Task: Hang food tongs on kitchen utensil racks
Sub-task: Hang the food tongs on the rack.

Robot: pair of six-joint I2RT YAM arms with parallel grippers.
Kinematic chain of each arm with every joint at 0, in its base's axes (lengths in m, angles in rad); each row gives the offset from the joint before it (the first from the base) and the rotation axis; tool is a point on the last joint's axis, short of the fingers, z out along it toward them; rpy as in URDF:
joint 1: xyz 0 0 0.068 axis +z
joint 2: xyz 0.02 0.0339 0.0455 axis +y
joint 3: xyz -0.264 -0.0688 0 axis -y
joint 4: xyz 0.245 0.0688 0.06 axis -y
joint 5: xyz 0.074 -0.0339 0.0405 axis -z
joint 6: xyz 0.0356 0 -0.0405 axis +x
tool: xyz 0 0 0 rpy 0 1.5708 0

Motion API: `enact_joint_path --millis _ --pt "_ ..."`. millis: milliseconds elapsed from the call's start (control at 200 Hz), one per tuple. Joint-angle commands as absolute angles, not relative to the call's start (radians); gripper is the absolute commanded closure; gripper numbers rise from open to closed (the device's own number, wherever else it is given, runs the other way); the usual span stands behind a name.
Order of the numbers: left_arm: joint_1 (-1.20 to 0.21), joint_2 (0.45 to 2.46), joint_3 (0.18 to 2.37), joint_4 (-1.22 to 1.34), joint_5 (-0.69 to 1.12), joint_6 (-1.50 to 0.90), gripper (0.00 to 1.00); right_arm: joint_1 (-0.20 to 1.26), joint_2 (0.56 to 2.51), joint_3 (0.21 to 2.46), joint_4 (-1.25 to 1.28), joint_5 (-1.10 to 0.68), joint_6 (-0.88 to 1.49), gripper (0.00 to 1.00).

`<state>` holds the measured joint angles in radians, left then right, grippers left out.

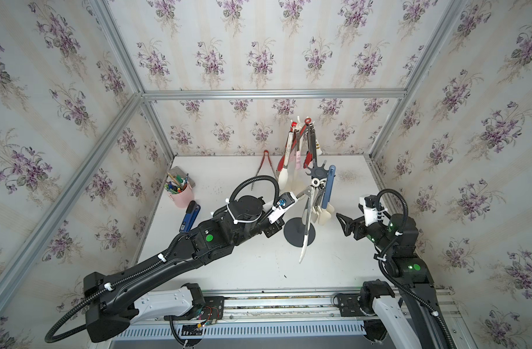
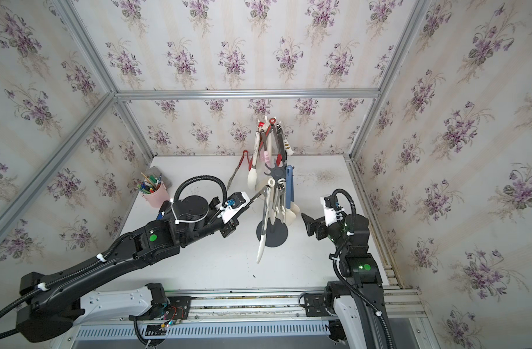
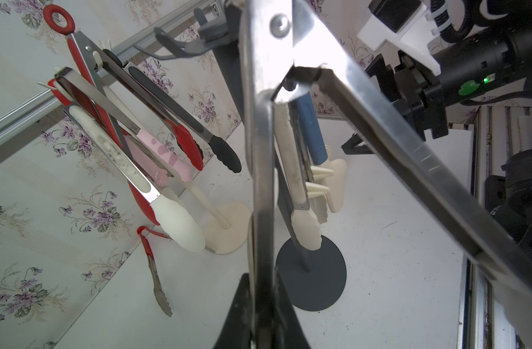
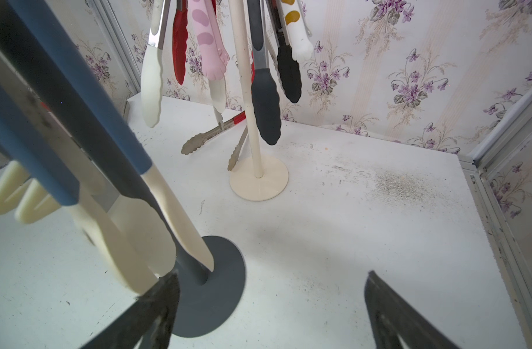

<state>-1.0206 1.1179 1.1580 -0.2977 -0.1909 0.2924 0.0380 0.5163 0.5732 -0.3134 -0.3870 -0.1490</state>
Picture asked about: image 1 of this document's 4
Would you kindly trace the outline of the black silicone tip tongs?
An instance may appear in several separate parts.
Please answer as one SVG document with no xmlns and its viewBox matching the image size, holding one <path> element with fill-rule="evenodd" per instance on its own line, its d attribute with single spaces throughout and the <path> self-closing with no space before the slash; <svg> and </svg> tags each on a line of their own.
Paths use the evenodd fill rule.
<svg viewBox="0 0 532 349">
<path fill-rule="evenodd" d="M 310 125 L 308 127 L 308 155 L 309 165 L 315 167 L 318 164 L 318 154 L 317 154 L 317 137 L 315 127 Z"/>
</svg>

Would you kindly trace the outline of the dark grey utensil rack stand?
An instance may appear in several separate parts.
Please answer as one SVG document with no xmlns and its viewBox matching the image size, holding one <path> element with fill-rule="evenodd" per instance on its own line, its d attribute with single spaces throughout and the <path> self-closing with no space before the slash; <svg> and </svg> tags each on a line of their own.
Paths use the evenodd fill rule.
<svg viewBox="0 0 532 349">
<path fill-rule="evenodd" d="M 294 247 L 301 249 L 301 258 L 315 239 L 315 224 L 325 225 L 335 209 L 331 205 L 331 194 L 336 177 L 336 167 L 325 168 L 314 164 L 309 168 L 310 185 L 298 199 L 306 198 L 305 209 L 301 218 L 290 219 L 283 229 L 284 237 Z"/>
</svg>

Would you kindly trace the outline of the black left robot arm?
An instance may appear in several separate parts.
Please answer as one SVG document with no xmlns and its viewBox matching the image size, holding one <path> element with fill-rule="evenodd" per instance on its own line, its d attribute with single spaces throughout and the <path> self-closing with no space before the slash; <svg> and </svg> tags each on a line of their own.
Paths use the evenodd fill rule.
<svg viewBox="0 0 532 349">
<path fill-rule="evenodd" d="M 136 301 L 175 277 L 230 255 L 234 248 L 283 228 L 283 216 L 297 203 L 282 193 L 274 177 L 258 175 L 238 185 L 225 206 L 189 232 L 179 233 L 162 252 L 122 272 L 91 273 L 84 278 L 84 298 L 48 330 L 46 343 L 87 331 L 101 343 L 127 330 L 142 313 Z"/>
</svg>

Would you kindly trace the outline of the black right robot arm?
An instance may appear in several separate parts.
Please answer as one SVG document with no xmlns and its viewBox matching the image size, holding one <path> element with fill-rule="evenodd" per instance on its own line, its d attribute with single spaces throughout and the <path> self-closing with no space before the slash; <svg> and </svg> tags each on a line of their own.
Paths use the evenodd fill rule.
<svg viewBox="0 0 532 349">
<path fill-rule="evenodd" d="M 360 198 L 362 217 L 336 215 L 345 236 L 369 240 L 382 280 L 364 282 L 360 311 L 376 316 L 397 348 L 455 348 L 427 263 L 418 256 L 419 229 L 403 195 L 383 189 Z"/>
</svg>

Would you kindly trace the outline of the steel tongs red handle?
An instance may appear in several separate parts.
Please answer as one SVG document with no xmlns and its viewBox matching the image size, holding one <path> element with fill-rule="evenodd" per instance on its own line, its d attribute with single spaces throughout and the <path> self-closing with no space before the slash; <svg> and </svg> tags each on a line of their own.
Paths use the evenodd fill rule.
<svg viewBox="0 0 532 349">
<path fill-rule="evenodd" d="M 261 161 L 260 161 L 260 165 L 255 173 L 255 177 L 261 175 L 261 171 L 263 169 L 263 167 L 267 167 L 270 169 L 270 174 L 275 178 L 275 179 L 278 179 L 279 178 L 279 175 L 276 171 L 276 168 L 273 166 L 273 161 L 272 161 L 272 158 L 270 157 L 270 152 L 268 150 L 264 150 L 263 151 L 263 155 L 262 155 L 262 158 L 261 158 Z"/>
<path fill-rule="evenodd" d="M 284 164 L 286 163 L 286 157 L 291 153 L 291 150 L 294 147 L 294 139 L 295 136 L 299 134 L 299 131 L 301 130 L 301 123 L 299 122 L 292 122 L 290 126 L 290 130 L 288 133 L 288 136 L 286 138 L 286 144 L 283 147 L 283 154 L 279 161 L 279 164 L 277 166 L 277 170 L 279 173 L 281 173 Z"/>
</svg>

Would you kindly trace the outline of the pink cat paw tongs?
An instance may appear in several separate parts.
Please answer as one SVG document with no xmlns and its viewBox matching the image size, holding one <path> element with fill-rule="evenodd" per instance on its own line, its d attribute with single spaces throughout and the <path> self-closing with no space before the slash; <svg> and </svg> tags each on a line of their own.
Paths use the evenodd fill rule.
<svg viewBox="0 0 532 349">
<path fill-rule="evenodd" d="M 301 162 L 302 162 L 301 148 L 302 148 L 302 139 L 299 139 L 296 143 L 296 148 L 295 148 L 295 163 L 294 163 L 295 172 L 299 171 L 301 167 Z"/>
</svg>

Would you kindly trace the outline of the red silicone tip tongs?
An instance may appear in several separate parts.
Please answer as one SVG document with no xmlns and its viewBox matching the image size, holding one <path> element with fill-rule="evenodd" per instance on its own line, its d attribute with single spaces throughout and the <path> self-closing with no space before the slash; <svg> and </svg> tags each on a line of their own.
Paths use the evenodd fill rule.
<svg viewBox="0 0 532 349">
<path fill-rule="evenodd" d="M 302 156 L 302 162 L 300 170 L 304 170 L 309 167 L 309 159 L 307 159 L 308 155 L 308 127 L 310 125 L 313 125 L 313 121 L 311 118 L 306 118 L 304 122 L 301 122 L 300 119 L 297 119 L 297 122 L 301 123 L 301 130 L 299 131 L 299 134 L 295 136 L 294 139 L 294 152 L 296 148 L 296 143 L 299 139 L 302 139 L 302 148 L 301 148 L 301 156 Z"/>
</svg>

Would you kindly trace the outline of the steel tongs white ring large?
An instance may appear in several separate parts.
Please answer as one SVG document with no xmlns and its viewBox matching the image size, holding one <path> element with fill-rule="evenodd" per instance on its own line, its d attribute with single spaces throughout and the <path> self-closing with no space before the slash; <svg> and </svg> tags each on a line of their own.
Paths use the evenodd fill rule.
<svg viewBox="0 0 532 349">
<path fill-rule="evenodd" d="M 288 181 L 288 177 L 289 177 L 289 173 L 288 173 L 289 158 L 290 158 L 290 154 L 286 157 L 286 163 L 284 164 L 284 167 L 283 167 L 281 173 L 279 173 L 278 184 L 279 184 L 280 190 L 285 189 L 287 181 Z"/>
</svg>

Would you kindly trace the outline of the steel tongs cream silicone tips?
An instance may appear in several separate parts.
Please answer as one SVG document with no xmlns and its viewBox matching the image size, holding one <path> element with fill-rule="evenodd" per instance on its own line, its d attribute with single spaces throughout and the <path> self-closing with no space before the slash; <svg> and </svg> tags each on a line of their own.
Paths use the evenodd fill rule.
<svg viewBox="0 0 532 349">
<path fill-rule="evenodd" d="M 318 215 L 321 209 L 321 202 L 322 202 L 326 182 L 327 182 L 327 179 L 322 179 L 322 180 L 313 179 L 313 186 L 316 187 L 317 192 L 315 196 L 315 203 L 313 207 L 313 215 L 312 215 L 311 223 L 317 222 L 318 220 Z M 302 223 L 304 222 L 305 222 L 305 217 L 304 217 L 304 212 L 303 212 Z"/>
</svg>

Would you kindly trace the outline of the steel tongs white tips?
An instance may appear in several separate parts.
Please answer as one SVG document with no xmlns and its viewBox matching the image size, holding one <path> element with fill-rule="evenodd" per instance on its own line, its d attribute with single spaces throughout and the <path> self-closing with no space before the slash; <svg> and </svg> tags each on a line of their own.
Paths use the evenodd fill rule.
<svg viewBox="0 0 532 349">
<path fill-rule="evenodd" d="M 307 248 L 308 248 L 308 244 L 309 244 L 311 219 L 313 215 L 313 207 L 315 203 L 316 192 L 317 192 L 317 189 L 313 185 L 309 186 L 306 192 L 306 194 L 308 195 L 308 201 L 306 203 L 305 211 L 304 211 L 305 222 L 303 223 L 303 225 L 305 229 L 304 229 L 304 239 L 303 239 L 302 249 L 301 249 L 301 253 L 299 256 L 299 263 L 303 261 Z"/>
</svg>

